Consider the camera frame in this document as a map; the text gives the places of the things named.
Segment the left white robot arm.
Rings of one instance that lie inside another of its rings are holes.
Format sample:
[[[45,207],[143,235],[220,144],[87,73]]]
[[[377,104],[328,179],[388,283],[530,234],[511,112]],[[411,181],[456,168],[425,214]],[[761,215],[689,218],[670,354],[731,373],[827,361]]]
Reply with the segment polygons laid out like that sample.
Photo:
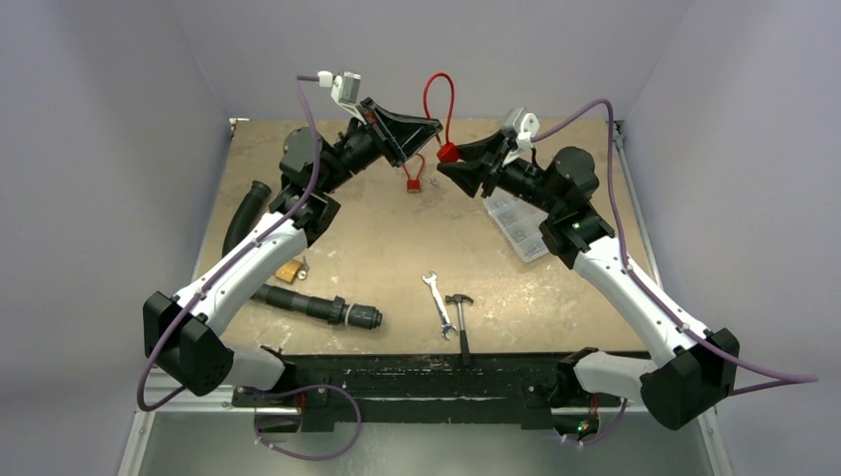
[[[279,163],[282,189],[268,211],[200,278],[144,302],[147,359],[182,391],[201,397],[221,385],[244,386],[273,406],[295,395],[296,379],[285,372],[278,352],[236,350],[222,333],[284,263],[327,230],[340,208],[334,191],[381,158],[401,167],[443,130],[436,119],[394,113],[371,98],[353,110],[334,144],[312,124],[290,133]]]

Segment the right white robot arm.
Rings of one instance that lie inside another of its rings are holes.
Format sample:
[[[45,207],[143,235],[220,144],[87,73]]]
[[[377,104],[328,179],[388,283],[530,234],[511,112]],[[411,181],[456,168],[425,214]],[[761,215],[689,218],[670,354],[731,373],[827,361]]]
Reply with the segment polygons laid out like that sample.
[[[550,395],[579,404],[594,394],[641,403],[662,426],[678,430],[731,396],[740,343],[711,331],[640,274],[617,230],[591,203],[599,186],[590,153],[560,149],[542,168],[506,160],[509,140],[496,133],[459,147],[459,159],[437,170],[470,197],[497,189],[546,214],[541,239],[549,253],[592,285],[644,343],[646,359],[587,348],[563,360]]]

